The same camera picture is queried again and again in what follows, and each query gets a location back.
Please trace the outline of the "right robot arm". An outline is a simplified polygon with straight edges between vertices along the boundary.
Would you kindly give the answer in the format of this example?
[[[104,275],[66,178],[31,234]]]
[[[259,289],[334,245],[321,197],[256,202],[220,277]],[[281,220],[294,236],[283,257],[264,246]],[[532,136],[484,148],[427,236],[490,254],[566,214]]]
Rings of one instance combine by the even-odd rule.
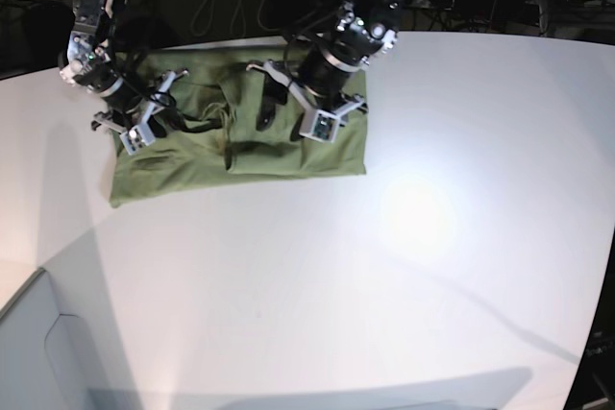
[[[175,107],[170,89],[188,75],[185,68],[167,70],[148,83],[137,74],[148,54],[159,5],[153,0],[143,39],[121,58],[115,35],[128,0],[74,0],[74,24],[59,58],[60,75],[67,84],[87,90],[107,105],[93,116],[91,128],[116,133],[130,156],[163,137],[163,129],[155,127],[155,116]]]

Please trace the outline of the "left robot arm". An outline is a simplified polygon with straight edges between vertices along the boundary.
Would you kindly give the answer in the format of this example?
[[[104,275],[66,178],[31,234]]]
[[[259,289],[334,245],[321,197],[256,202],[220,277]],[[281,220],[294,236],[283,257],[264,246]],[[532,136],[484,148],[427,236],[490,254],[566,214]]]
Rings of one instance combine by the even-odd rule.
[[[300,104],[299,136],[332,143],[349,114],[366,107],[363,96],[344,92],[345,84],[395,46],[404,2],[343,0],[294,33],[282,61],[254,60],[246,69],[281,85]]]

